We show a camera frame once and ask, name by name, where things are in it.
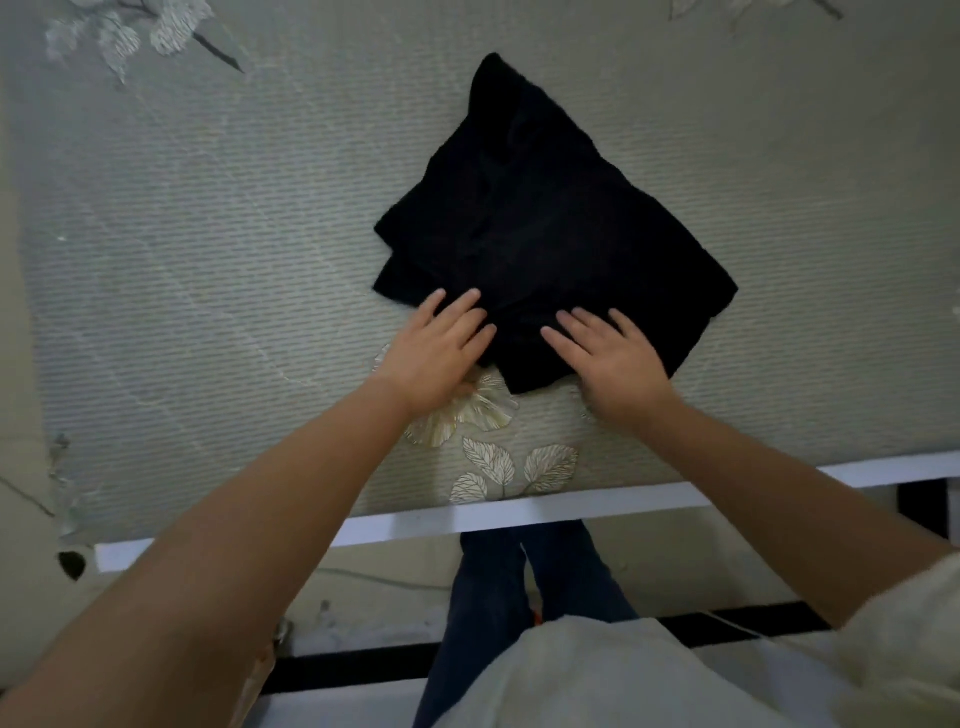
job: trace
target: person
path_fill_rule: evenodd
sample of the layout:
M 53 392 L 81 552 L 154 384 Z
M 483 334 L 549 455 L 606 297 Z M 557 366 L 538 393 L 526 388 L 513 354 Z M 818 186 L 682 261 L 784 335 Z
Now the person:
M 254 658 L 404 428 L 493 339 L 470 291 L 430 296 L 379 369 L 163 532 L 0 701 L 7 726 L 224 726 Z M 543 336 L 595 413 L 691 480 L 853 645 L 850 725 L 956 724 L 960 561 L 950 544 L 684 404 L 625 316 Z M 467 533 L 418 728 L 779 725 L 613 583 L 579 522 Z M 523 590 L 529 559 L 543 626 Z

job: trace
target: left hand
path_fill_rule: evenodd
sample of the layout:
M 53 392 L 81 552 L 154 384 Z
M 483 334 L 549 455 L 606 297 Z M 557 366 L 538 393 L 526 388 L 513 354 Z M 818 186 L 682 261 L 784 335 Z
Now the left hand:
M 464 377 L 487 350 L 496 327 L 474 308 L 480 291 L 473 289 L 434 317 L 444 299 L 443 290 L 433 293 L 396 335 L 371 381 L 389 383 L 408 407 L 410 419 L 422 417 L 461 393 Z

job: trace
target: white shirt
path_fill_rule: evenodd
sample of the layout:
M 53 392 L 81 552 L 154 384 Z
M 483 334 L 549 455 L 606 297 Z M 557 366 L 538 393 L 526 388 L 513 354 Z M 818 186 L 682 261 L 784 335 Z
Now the white shirt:
M 846 728 L 960 725 L 960 554 L 875 597 L 837 636 Z M 438 728 L 794 725 L 652 619 L 566 617 L 528 630 Z

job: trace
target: white sleeve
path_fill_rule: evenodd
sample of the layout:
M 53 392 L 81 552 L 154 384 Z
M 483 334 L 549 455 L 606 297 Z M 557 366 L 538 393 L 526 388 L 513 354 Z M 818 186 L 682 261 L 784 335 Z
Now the white sleeve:
M 868 601 L 838 635 L 846 728 L 960 725 L 960 554 Z

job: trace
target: black garment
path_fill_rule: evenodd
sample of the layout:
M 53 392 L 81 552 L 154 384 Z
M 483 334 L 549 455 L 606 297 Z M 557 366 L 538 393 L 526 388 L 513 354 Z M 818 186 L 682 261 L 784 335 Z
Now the black garment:
M 376 225 L 393 249 L 373 290 L 419 305 L 476 287 L 497 325 L 482 363 L 522 394 L 570 374 L 540 336 L 556 313 L 618 308 L 673 376 L 736 284 L 681 223 L 606 162 L 496 54 L 467 118 Z

